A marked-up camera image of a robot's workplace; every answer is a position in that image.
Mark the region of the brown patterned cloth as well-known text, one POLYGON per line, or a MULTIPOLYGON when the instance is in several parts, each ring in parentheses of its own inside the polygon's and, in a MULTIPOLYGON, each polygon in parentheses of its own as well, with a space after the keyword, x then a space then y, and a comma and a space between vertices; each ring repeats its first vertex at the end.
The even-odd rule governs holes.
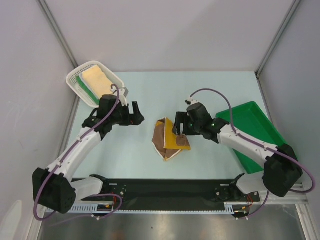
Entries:
POLYGON ((188 138, 185 135, 175 135, 172 130, 174 123, 164 117, 155 123, 152 144, 156 152, 167 162, 182 151, 191 150, 188 138))

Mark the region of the yellow cloth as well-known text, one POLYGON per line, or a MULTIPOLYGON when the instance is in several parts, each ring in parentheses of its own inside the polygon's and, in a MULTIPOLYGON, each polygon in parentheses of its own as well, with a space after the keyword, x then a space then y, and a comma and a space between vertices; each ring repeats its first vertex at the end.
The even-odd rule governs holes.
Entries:
POLYGON ((112 95, 112 82, 98 65, 94 65, 82 72, 84 80, 92 88, 99 98, 103 95, 112 95))

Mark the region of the light blue cloth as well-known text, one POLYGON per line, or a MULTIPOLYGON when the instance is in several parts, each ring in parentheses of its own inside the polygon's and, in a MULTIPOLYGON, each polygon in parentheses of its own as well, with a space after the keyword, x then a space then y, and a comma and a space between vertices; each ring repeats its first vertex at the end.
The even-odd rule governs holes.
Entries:
POLYGON ((98 95, 97 95, 96 93, 94 93, 93 89, 92 89, 92 88, 89 86, 89 84, 85 81, 82 73, 79 74, 79 78, 81 79, 81 81, 82 81, 82 83, 85 85, 85 87, 91 92, 91 94, 94 96, 94 98, 99 101, 100 98, 98 97, 98 95))

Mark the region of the green microfiber towel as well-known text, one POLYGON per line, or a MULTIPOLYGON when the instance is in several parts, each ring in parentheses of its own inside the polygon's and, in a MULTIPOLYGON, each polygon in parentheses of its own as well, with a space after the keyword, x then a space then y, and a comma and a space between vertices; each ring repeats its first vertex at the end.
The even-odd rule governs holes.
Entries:
POLYGON ((79 76, 77 76, 75 79, 78 84, 78 91, 83 95, 88 103, 97 106, 100 102, 98 98, 91 92, 91 90, 89 90, 79 76))

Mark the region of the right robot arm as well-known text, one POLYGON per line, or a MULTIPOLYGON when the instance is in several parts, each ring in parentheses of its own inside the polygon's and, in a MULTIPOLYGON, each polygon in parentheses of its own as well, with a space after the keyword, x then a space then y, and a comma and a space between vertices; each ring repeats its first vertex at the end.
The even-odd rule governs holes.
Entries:
POLYGON ((262 172, 244 173, 234 179, 230 195, 236 201, 262 190, 283 198, 303 174, 289 145, 277 146, 261 141, 235 128, 229 121, 212 118, 200 102, 191 104, 185 112, 176 112, 172 132, 175 135, 200 135, 247 156, 262 167, 262 172))

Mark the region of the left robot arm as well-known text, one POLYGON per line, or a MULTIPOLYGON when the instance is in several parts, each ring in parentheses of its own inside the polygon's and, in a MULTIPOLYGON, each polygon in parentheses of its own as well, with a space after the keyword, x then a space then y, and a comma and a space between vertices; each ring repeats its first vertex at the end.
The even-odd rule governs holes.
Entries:
POLYGON ((115 95, 104 95, 98 108, 84 120, 77 139, 47 168, 37 168, 32 174, 33 212, 38 205, 54 212, 67 213, 75 202, 95 196, 105 200, 110 195, 106 179, 93 174, 72 181, 75 172, 88 154, 111 132, 113 126, 139 126, 144 120, 139 105, 132 102, 133 112, 115 95))

